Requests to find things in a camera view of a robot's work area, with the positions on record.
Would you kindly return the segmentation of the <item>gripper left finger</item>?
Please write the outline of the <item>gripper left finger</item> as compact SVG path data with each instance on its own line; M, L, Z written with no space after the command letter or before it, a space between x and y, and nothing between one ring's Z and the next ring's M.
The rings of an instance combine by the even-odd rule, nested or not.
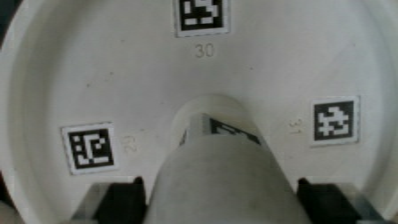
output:
M70 224L143 224L146 217L144 179L96 183L87 191Z

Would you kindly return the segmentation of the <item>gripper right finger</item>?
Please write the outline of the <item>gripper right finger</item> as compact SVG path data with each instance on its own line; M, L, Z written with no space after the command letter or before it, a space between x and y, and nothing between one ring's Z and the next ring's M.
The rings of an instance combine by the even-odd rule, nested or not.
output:
M313 224L372 224L381 213L358 189L299 179L297 198Z

